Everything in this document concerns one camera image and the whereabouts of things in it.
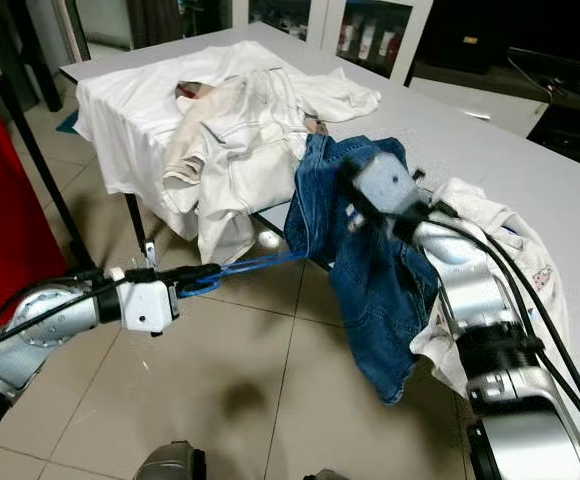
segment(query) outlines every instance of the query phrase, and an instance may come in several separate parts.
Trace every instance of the table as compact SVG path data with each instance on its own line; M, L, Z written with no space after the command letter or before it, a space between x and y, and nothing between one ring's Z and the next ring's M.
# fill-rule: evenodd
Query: table
M424 186L460 177L520 212L539 232L561 272L570 311L571 351L580 371L580 165L574 161L260 23L67 65L62 71L78 82L242 40L258 41L309 75L342 66L349 78L382 93L372 115L330 124L336 139L360 134L407 137L409 166L427 172ZM281 205L260 216L282 229L287 210L287 204ZM573 416L580 426L578 416Z

